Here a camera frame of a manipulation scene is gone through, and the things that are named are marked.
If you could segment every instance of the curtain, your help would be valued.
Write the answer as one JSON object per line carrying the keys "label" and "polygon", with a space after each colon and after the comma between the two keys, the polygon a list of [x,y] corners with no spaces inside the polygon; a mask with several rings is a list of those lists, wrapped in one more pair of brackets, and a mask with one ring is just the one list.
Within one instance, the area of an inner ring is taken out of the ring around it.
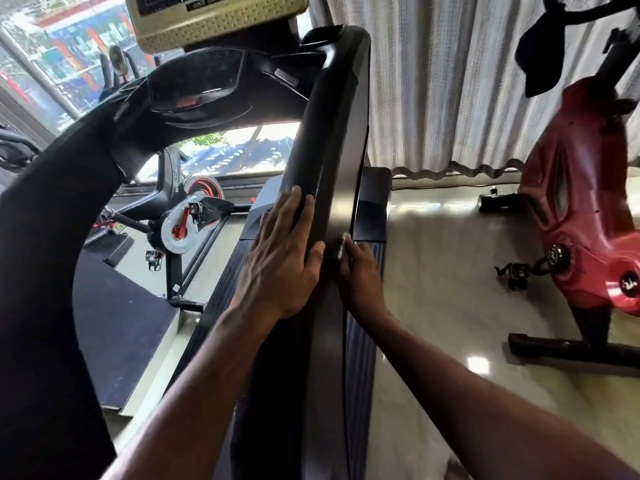
{"label": "curtain", "polygon": [[[567,10],[605,0],[560,0]],[[543,13],[542,0],[311,0],[312,21],[359,25],[371,34],[371,132],[374,166],[412,178],[455,170],[492,177],[521,168],[559,106],[562,88],[593,74],[610,31],[631,11],[567,27],[556,87],[524,97],[518,40]],[[631,67],[618,90],[640,92]],[[640,117],[629,117],[629,157],[640,153]]]}

